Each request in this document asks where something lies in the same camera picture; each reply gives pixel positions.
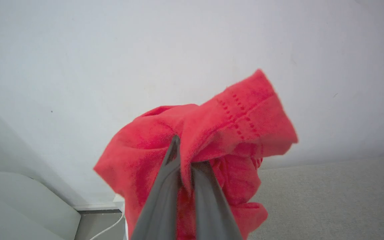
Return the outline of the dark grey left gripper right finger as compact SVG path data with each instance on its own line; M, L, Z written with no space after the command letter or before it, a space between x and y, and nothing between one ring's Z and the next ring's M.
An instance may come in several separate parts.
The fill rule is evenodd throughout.
M191 165L195 195L197 240L242 240L230 206L206 162Z

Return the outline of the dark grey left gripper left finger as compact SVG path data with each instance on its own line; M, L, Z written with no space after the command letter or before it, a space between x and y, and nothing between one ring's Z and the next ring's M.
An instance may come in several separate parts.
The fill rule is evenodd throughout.
M132 232L131 240L175 240L180 179L180 138L175 135Z

